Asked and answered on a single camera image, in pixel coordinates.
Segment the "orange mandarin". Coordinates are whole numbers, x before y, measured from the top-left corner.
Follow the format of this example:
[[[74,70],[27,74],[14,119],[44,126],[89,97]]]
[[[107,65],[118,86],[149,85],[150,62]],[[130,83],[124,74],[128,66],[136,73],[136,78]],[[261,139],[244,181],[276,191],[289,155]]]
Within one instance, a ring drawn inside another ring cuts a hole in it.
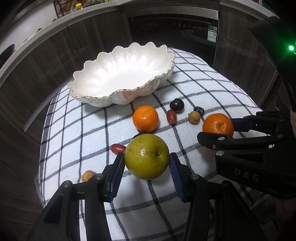
[[[153,132],[159,124],[158,112],[149,105],[138,107],[132,116],[134,126],[141,132]]]
[[[213,113],[206,117],[202,125],[206,133],[218,133],[233,136],[234,125],[229,117],[223,113]]]

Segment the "brown longan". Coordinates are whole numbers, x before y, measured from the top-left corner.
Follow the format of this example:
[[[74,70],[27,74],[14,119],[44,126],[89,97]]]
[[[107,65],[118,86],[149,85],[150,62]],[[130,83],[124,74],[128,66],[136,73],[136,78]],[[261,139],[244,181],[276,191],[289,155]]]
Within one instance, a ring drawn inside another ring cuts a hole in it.
[[[96,173],[94,171],[87,170],[82,174],[81,182],[87,182],[90,178],[92,178],[95,175],[96,175]]]
[[[192,111],[188,114],[188,121],[191,124],[197,124],[201,119],[201,115],[198,111]]]

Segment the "red grape tomato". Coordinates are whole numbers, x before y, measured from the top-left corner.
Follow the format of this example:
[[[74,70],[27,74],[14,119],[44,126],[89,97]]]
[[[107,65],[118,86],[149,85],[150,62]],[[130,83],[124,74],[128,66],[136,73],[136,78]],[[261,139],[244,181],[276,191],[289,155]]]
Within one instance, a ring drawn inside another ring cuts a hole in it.
[[[124,153],[126,149],[126,146],[121,145],[121,144],[112,144],[110,150],[112,151],[112,153],[114,154],[118,154],[118,153]]]
[[[166,119],[170,125],[175,125],[177,122],[177,113],[174,110],[170,109],[166,113]]]

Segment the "dark blueberry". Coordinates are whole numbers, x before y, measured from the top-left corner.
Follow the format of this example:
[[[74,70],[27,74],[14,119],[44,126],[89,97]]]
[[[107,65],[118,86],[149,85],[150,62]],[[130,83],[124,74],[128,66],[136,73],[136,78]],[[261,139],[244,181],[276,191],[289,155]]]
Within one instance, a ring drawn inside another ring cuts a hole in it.
[[[205,110],[200,106],[195,106],[193,111],[197,111],[200,114],[200,116],[203,116],[205,113]]]

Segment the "green apple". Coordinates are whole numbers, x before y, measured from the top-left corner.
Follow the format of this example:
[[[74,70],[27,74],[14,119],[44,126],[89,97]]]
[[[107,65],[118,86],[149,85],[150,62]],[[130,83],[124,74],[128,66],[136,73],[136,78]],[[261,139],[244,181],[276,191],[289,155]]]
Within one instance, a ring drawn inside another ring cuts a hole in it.
[[[170,152],[160,137],[146,133],[133,139],[124,153],[126,168],[142,180],[155,179],[168,167]]]

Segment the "dark plum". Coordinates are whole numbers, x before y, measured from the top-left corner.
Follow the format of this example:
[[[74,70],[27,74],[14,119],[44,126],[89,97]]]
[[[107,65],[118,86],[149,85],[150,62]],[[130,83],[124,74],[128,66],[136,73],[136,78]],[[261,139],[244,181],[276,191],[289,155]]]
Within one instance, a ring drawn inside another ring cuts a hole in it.
[[[183,111],[185,107],[185,104],[184,102],[179,99],[179,98],[175,98],[171,103],[170,103],[170,109],[177,112],[177,113],[180,113]]]
[[[146,134],[146,132],[139,132],[137,135],[135,135],[135,136],[133,137],[133,139],[135,139],[135,138],[138,137],[138,136],[144,135],[144,134]]]

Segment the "white checked tablecloth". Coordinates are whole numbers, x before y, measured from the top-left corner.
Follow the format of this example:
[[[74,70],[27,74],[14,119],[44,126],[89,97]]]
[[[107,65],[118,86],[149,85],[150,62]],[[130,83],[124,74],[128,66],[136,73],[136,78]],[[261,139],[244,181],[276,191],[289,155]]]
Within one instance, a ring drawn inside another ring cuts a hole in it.
[[[126,167],[117,196],[104,205],[113,240],[181,240],[189,204],[176,194],[168,159],[175,153],[193,173],[213,182],[214,152],[197,134],[206,116],[241,118],[259,111],[236,84],[202,58],[175,50],[170,78],[145,97],[126,105],[96,108],[75,100],[63,87],[50,101],[44,122],[39,164],[41,202],[46,205],[66,180],[80,183],[102,173],[117,150],[148,149],[152,160],[142,177]],[[204,109],[198,123],[189,122],[195,107]]]

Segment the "white scalloped ceramic bowl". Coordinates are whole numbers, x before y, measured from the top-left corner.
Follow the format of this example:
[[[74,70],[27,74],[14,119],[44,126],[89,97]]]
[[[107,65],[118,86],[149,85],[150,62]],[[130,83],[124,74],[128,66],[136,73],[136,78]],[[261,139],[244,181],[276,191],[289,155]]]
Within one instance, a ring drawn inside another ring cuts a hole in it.
[[[174,66],[175,53],[166,45],[116,46],[110,53],[101,52],[95,60],[86,61],[67,87],[71,97],[91,106],[125,105],[156,91]]]

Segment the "green energy label sticker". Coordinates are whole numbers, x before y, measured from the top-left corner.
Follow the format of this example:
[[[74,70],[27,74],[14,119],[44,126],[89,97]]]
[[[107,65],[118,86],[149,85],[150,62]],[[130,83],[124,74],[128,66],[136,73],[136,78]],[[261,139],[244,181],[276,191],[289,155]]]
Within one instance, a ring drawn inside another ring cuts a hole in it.
[[[208,35],[207,35],[207,41],[216,43],[218,36],[218,28],[215,26],[208,26]]]

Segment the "built-in black dishwasher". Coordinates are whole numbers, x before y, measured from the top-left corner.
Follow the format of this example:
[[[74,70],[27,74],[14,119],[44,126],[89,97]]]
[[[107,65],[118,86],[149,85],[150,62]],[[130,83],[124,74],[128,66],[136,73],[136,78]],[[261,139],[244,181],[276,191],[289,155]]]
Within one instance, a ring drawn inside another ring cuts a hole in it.
[[[213,66],[216,43],[207,41],[208,26],[219,27],[219,12],[194,6],[158,6],[126,13],[132,39],[144,45],[190,52]]]

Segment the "black wok pan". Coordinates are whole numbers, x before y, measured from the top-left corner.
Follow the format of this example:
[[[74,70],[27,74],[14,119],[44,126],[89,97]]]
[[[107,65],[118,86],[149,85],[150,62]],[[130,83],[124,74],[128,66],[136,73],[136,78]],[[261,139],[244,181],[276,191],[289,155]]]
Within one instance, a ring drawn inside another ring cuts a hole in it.
[[[14,53],[15,44],[9,45],[2,53],[1,53],[1,62],[6,62],[8,58]]]

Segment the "yellow cap bottle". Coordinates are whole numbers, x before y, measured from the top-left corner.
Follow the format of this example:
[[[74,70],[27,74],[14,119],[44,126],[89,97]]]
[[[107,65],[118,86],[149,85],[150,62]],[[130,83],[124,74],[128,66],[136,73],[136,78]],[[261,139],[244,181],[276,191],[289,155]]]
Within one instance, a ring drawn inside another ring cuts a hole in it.
[[[82,9],[82,4],[81,3],[75,4],[75,10],[76,11],[81,10],[81,9]]]

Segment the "black spice rack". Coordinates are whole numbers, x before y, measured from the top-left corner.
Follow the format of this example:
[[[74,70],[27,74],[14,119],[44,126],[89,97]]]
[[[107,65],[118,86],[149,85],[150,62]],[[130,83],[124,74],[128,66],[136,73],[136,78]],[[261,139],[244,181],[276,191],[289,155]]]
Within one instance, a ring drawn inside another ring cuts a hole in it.
[[[66,16],[74,11],[76,1],[54,0],[53,5],[58,18]]]

